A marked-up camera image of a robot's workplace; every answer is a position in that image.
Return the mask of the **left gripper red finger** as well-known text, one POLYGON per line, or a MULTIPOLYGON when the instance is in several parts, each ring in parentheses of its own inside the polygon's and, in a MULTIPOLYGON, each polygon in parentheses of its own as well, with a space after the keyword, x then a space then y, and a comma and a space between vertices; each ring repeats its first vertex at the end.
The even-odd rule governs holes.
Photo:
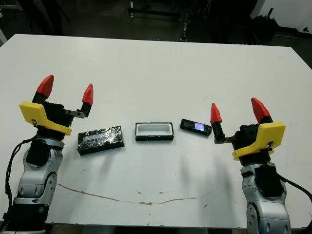
POLYGON ((50 96, 53 88, 54 76, 47 76, 39 85, 32 102, 37 104, 43 104, 50 96))
POLYGON ((93 105, 93 97, 94 97, 93 84, 90 83, 84 92, 82 98, 82 107, 78 109, 79 112, 84 113, 85 117, 89 116, 89 113, 93 105))

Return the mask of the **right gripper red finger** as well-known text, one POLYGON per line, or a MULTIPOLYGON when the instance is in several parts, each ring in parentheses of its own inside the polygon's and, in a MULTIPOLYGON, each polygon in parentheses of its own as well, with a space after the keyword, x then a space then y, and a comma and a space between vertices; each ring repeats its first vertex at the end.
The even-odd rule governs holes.
POLYGON ((273 122, 269 111, 267 110, 267 108, 264 106, 264 104, 260 100, 253 97, 251 98, 251 103, 252 103, 253 113, 258 123, 264 124, 264 123, 273 122))
POLYGON ((225 134, 223 133, 221 127, 222 118, 215 103, 211 105, 211 118, 210 123, 212 126, 212 130, 214 133, 214 140, 216 143, 221 142, 225 138, 225 134))

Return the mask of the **left gripper body, yellow mount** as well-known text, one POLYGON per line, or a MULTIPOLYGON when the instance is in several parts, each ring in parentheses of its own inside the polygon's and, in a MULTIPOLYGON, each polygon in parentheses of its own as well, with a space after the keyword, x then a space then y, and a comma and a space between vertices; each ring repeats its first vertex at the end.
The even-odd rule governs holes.
POLYGON ((37 128, 37 136, 44 138, 64 139, 71 134, 73 119, 86 117, 84 112, 66 110, 61 104, 49 102, 25 101, 19 107, 25 121, 37 128))

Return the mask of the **right gripper body, yellow mount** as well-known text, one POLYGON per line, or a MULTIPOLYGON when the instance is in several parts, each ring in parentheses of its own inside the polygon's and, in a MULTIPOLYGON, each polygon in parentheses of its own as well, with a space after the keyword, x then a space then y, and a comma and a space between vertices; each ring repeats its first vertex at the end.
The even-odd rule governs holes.
POLYGON ((221 122, 214 122, 214 143, 230 143, 233 158, 242 165, 271 161, 270 154, 281 145, 286 125, 282 122, 242 125, 234 136, 226 137, 221 122))

